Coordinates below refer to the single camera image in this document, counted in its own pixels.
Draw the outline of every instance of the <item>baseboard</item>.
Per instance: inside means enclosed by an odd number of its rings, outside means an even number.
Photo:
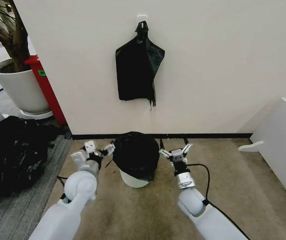
[[[249,139],[252,133],[160,133],[148,134],[154,139]],[[115,139],[119,134],[75,134],[74,140]]]

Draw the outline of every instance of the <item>black bag pile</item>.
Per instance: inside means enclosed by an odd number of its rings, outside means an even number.
[[[150,136],[130,131],[115,139],[113,161],[128,175],[153,181],[160,158],[159,145]]]
[[[9,116],[0,122],[0,196],[30,187],[42,174],[50,141],[62,128]]]

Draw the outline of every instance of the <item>potted plant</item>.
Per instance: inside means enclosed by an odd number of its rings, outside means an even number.
[[[50,111],[40,86],[25,61],[30,58],[28,33],[13,0],[0,0],[0,42],[9,59],[0,62],[0,84],[23,112],[39,115]]]

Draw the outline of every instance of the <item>green label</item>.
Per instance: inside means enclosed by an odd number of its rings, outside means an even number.
[[[42,76],[42,77],[46,77],[46,73],[44,70],[38,70],[38,75]]]

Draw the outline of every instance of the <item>trash can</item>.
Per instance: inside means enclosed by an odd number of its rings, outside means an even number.
[[[141,132],[127,132],[115,139],[113,161],[122,180],[132,188],[142,188],[154,180],[160,158],[159,145]]]
[[[46,98],[46,101],[53,112],[55,120],[58,125],[62,126],[67,123],[64,114],[61,110],[57,97],[55,96],[53,89],[50,85],[50,82],[47,78],[47,75],[41,65],[38,55],[31,56],[28,60],[25,61],[25,64],[30,65],[35,78]]]

